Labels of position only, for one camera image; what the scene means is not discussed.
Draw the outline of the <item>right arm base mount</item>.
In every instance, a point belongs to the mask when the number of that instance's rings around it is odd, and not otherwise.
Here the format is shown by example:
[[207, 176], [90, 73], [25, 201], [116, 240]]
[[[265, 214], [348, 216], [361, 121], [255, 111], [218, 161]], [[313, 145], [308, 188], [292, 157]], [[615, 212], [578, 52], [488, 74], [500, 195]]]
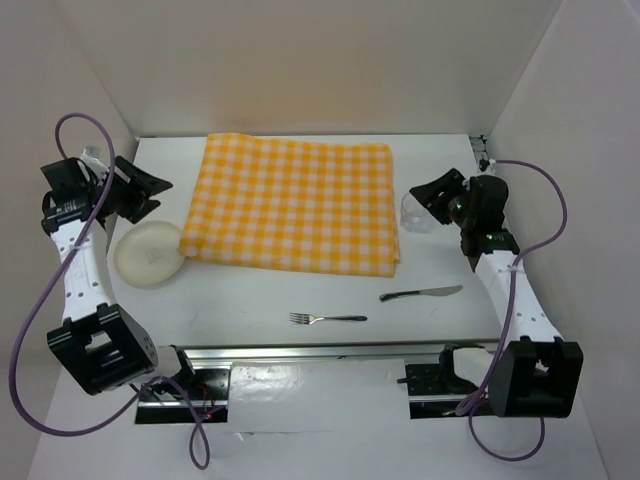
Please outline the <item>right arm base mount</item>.
[[439, 364], [406, 364], [396, 383], [406, 388], [412, 420], [455, 417], [456, 406], [476, 386], [449, 376]]

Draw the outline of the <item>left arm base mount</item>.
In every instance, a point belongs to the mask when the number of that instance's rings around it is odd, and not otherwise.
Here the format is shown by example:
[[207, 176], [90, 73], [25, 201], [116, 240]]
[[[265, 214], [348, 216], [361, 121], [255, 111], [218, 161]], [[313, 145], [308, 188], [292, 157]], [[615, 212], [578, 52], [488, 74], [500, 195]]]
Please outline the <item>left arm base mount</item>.
[[[196, 368], [192, 379], [184, 386], [189, 401], [205, 424], [228, 421], [231, 365], [222, 364]], [[137, 425], [193, 424], [185, 397], [173, 386], [163, 383], [154, 386], [137, 403]]]

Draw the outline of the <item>yellow white checkered cloth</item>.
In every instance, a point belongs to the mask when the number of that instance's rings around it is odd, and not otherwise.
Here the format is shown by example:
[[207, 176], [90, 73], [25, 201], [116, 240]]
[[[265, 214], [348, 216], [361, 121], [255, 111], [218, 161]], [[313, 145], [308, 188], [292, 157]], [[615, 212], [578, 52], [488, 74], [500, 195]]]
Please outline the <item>yellow white checkered cloth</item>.
[[390, 278], [400, 259], [392, 152], [208, 136], [179, 251], [192, 260]]

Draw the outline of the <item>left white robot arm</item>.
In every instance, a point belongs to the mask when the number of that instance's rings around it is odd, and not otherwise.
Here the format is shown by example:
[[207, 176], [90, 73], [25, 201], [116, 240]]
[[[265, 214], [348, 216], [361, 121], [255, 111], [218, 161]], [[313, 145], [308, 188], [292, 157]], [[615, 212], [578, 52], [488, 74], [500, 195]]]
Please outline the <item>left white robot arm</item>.
[[41, 169], [50, 186], [42, 227], [66, 267], [62, 325], [48, 332], [47, 344], [90, 395], [162, 375], [163, 389], [184, 399], [196, 390], [196, 372], [180, 364], [175, 348], [156, 347], [117, 304], [103, 244], [111, 215], [137, 223], [159, 207], [156, 195], [172, 185], [121, 156], [115, 167], [110, 177], [96, 159], [67, 158]]

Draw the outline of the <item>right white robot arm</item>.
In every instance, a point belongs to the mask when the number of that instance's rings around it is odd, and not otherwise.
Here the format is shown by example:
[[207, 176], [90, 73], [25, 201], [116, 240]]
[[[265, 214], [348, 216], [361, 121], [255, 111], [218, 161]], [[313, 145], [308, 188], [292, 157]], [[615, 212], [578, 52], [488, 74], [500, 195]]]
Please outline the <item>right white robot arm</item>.
[[472, 369], [480, 369], [477, 389], [457, 406], [457, 415], [486, 399], [498, 417], [568, 417], [583, 352], [577, 342], [563, 339], [531, 287], [523, 264], [529, 252], [505, 224], [507, 183], [494, 175], [466, 178], [451, 169], [409, 193], [440, 224], [459, 227], [462, 253], [501, 322], [497, 348], [487, 359], [477, 348], [459, 348], [436, 369], [438, 384], [448, 392], [460, 391], [473, 379]]

